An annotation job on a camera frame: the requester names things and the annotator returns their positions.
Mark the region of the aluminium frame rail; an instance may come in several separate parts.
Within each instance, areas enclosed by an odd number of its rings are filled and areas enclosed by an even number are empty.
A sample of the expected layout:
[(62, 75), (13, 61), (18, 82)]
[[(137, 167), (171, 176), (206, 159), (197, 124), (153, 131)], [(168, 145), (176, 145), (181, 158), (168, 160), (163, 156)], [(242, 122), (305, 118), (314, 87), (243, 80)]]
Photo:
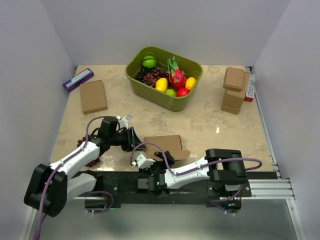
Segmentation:
[(289, 178), (282, 178), (277, 162), (273, 171), (250, 171), (251, 198), (259, 200), (294, 200), (295, 194)]

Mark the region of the green toy watermelon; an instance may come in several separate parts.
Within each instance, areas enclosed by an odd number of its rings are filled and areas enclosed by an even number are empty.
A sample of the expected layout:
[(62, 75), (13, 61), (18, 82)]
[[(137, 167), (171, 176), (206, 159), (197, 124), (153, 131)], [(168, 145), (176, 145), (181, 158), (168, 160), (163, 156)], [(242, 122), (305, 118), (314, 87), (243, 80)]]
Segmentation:
[(154, 68), (157, 65), (157, 60), (152, 55), (147, 55), (143, 58), (141, 63), (145, 68)]

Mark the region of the red grapes on table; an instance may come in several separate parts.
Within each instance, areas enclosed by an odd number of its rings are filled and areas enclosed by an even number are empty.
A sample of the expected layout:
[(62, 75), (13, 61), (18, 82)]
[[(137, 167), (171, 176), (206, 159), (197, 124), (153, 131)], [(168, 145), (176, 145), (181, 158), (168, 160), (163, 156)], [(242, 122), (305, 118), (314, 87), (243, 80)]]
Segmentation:
[(99, 149), (92, 142), (88, 141), (86, 143), (85, 137), (79, 139), (76, 146), (76, 150), (80, 150), (76, 159), (86, 167), (93, 167), (101, 161), (99, 157)]

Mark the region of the green toy lime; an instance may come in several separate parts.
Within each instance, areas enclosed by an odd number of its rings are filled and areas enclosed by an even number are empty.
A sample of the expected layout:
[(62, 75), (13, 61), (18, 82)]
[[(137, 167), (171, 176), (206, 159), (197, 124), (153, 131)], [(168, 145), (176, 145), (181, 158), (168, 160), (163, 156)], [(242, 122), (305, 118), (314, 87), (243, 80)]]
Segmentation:
[(177, 96), (177, 92), (176, 92), (175, 90), (171, 89), (171, 88), (168, 88), (168, 89), (165, 91), (165, 93), (166, 93), (167, 95), (172, 96), (172, 97), (176, 97), (176, 96)]

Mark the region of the olive green plastic basin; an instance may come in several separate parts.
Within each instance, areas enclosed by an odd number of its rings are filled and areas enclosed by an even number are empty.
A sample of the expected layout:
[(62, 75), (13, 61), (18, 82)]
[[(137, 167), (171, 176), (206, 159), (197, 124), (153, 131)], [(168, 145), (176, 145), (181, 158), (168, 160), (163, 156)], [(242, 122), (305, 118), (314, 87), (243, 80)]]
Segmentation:
[(140, 50), (125, 68), (136, 95), (173, 112), (186, 107), (202, 74), (197, 62), (156, 46)]

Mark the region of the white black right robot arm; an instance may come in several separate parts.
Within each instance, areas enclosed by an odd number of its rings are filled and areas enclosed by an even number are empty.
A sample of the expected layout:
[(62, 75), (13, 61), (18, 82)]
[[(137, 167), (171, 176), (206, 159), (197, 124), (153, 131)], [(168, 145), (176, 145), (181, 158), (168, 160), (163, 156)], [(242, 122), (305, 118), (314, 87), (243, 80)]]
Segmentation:
[(132, 165), (149, 174), (151, 191), (161, 188), (177, 190), (188, 184), (209, 180), (222, 185), (223, 192), (230, 197), (235, 196), (241, 186), (248, 183), (244, 159), (238, 150), (208, 149), (205, 156), (194, 163), (172, 168), (175, 160), (169, 151), (157, 151), (155, 155), (162, 159), (157, 161), (145, 153), (138, 154)]

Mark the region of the dark red toy grapes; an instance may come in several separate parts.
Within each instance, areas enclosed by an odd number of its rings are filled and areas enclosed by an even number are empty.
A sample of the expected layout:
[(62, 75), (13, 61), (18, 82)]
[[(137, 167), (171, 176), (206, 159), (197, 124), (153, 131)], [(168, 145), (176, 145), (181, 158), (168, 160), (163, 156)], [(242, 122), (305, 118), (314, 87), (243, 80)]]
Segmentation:
[(146, 68), (148, 70), (148, 73), (144, 77), (143, 83), (155, 88), (156, 82), (160, 78), (166, 78), (169, 82), (169, 74), (167, 71), (165, 71), (162, 68), (154, 67), (154, 68)]

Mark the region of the yellow orange toy mango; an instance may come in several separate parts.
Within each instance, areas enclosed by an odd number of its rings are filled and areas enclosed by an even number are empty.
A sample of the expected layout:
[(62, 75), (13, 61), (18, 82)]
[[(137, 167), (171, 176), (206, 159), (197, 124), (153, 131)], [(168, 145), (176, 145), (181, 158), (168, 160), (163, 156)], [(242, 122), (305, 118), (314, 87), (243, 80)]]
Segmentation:
[(197, 80), (194, 77), (189, 77), (185, 82), (185, 88), (191, 91), (196, 83)]

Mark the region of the dark blue toy grapes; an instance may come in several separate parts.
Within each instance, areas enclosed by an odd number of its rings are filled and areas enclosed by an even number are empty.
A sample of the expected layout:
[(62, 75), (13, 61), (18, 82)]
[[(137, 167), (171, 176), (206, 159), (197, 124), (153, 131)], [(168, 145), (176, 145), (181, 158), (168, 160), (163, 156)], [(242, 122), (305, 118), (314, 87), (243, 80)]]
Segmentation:
[(149, 71), (146, 68), (142, 68), (138, 71), (135, 79), (139, 82), (143, 82), (145, 79), (145, 76), (149, 73)]

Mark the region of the flat brown cardboard box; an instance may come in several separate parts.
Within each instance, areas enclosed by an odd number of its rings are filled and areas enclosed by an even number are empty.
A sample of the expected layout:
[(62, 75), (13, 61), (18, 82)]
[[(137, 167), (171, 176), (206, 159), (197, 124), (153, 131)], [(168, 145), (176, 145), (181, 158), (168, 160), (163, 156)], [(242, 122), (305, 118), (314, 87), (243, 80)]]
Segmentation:
[(82, 83), (80, 86), (80, 101), (84, 115), (107, 110), (107, 99), (102, 80)]

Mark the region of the purple white small box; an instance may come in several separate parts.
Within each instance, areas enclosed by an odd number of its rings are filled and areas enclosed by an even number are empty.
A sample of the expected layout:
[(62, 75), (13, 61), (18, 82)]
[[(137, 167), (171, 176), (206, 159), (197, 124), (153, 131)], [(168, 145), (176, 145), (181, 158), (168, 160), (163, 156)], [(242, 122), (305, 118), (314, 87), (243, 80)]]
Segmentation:
[(94, 76), (94, 72), (86, 68), (85, 70), (81, 71), (80, 73), (76, 74), (66, 82), (62, 84), (65, 90), (67, 90), (69, 93), (78, 88), (81, 84), (85, 83), (89, 79), (91, 79)]

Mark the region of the brown cardboard box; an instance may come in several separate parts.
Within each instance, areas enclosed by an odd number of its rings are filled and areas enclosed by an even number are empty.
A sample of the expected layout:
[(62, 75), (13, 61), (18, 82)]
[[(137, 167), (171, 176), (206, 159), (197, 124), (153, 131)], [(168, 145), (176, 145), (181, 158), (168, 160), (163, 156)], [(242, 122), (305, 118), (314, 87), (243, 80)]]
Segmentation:
[(107, 99), (102, 80), (82, 83), (80, 86), (80, 101), (84, 115), (107, 110)]
[(154, 143), (164, 152), (169, 151), (175, 161), (186, 160), (190, 156), (190, 151), (183, 149), (180, 135), (146, 136), (145, 143)]

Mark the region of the stacked brown cardboard boxes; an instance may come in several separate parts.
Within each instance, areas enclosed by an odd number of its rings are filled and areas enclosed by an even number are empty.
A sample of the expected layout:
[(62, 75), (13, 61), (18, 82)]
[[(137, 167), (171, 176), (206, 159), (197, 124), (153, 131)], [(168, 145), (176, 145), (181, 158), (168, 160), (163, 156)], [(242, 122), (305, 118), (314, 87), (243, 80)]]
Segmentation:
[(251, 73), (234, 67), (228, 67), (225, 71), (222, 87), (224, 94), (221, 110), (237, 115), (246, 97), (247, 87)]

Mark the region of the white red box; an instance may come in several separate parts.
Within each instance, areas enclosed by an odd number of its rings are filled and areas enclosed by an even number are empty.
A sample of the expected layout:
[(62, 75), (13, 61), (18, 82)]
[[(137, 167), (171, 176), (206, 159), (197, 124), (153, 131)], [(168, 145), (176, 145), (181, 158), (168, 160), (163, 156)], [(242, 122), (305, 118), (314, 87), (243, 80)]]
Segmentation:
[(255, 84), (256, 84), (256, 77), (254, 74), (251, 73), (249, 81), (248, 81), (244, 101), (252, 102), (254, 100), (254, 98), (255, 98)]

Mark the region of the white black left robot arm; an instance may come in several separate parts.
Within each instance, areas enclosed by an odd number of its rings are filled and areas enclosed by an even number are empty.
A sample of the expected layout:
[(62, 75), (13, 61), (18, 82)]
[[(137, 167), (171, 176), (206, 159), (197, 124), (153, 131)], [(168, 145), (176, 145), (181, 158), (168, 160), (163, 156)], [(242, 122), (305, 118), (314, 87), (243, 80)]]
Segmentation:
[(57, 216), (67, 201), (86, 192), (99, 196), (104, 184), (90, 174), (76, 174), (87, 164), (101, 157), (111, 146), (125, 152), (144, 150), (133, 127), (130, 114), (102, 116), (100, 127), (87, 128), (83, 142), (62, 159), (49, 165), (39, 164), (33, 170), (23, 202), (50, 217)]

